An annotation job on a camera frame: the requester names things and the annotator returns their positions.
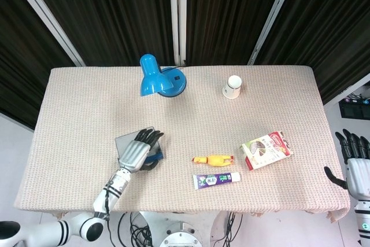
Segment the lamp shade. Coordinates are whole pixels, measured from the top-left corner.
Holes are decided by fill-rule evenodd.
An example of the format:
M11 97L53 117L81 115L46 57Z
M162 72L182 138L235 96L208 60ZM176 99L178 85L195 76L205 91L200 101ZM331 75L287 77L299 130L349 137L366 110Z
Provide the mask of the lamp shade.
M140 66L144 73L144 78L141 82L141 96L173 88L172 82L161 73L157 60L153 55L143 55L140 59Z

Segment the lamp base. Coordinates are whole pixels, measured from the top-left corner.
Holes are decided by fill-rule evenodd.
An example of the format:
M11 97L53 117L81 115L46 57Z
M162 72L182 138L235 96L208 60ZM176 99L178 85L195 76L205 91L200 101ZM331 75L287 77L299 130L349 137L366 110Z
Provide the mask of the lamp base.
M186 87L186 77L182 71L176 68L164 68L164 74L173 84L173 88L158 92L163 97L172 98L181 94Z

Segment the black curtain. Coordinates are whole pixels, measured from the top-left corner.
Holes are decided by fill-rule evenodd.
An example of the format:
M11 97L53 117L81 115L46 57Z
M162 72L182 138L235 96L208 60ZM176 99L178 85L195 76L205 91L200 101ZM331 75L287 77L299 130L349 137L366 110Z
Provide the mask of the black curtain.
M44 0L89 66L173 65L170 0Z
M370 0L285 0L255 64L312 67L328 102L370 72Z
M26 0L0 1L0 112L34 128L50 70L74 64Z
M186 64L246 65L275 0L187 0Z

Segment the white cup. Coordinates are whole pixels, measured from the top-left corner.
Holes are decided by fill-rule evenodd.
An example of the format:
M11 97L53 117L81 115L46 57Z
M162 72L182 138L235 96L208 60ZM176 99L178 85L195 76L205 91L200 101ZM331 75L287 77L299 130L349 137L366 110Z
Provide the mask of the white cup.
M234 99L239 96L241 93L242 79L240 76L232 75L227 80L226 85L224 86L222 93L225 97L229 99Z

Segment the robotic hand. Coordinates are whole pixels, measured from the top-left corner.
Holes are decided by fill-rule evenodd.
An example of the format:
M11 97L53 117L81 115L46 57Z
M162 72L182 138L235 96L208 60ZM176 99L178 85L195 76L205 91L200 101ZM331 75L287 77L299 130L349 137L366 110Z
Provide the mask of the robotic hand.
M130 175L139 171L149 150L163 135L160 131L141 130L119 159L118 169L94 202L95 213L83 212L70 220L21 227L17 222L0 222L0 247L13 247L23 242L26 247L62 246L72 235L87 241L97 240L109 221L109 212L122 195Z
M358 137L348 130L335 135L342 147L346 164L347 181L336 178L328 167L324 167L328 179L358 200L354 211L357 216L358 232L363 247L370 247L370 143L365 137Z

